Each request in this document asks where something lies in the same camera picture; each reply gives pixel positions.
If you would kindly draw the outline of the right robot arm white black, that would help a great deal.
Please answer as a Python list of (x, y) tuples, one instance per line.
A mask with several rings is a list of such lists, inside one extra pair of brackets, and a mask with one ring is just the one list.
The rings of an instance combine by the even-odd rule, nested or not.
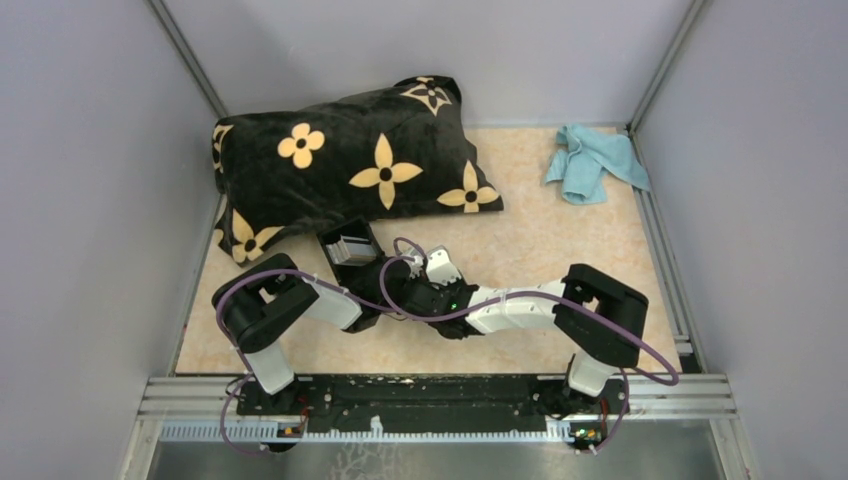
[(505, 330), (562, 332), (578, 347), (563, 385), (564, 401), (576, 412), (590, 411), (614, 374), (637, 366), (649, 307), (644, 294), (587, 264), (572, 265), (560, 280), (514, 289), (410, 279), (389, 297), (449, 339)]

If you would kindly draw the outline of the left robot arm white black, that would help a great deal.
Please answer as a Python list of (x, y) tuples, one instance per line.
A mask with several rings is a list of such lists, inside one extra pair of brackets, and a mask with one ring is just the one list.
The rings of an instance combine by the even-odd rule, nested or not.
[(373, 327), (391, 312), (378, 285), (384, 254), (362, 265), (333, 265), (331, 285), (298, 269), (286, 254), (230, 280), (213, 294), (216, 322), (252, 376), (239, 393), (238, 412), (288, 414), (305, 400), (280, 337), (305, 317), (346, 333)]

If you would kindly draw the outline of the light blue towel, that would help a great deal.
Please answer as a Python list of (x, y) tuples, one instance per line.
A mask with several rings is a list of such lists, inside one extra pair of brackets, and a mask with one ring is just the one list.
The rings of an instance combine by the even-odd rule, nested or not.
[(648, 173), (637, 160), (632, 141), (623, 134), (569, 124), (557, 131), (555, 143), (543, 181), (559, 182), (561, 196), (570, 204), (606, 202), (603, 179), (608, 174), (633, 188), (651, 190)]

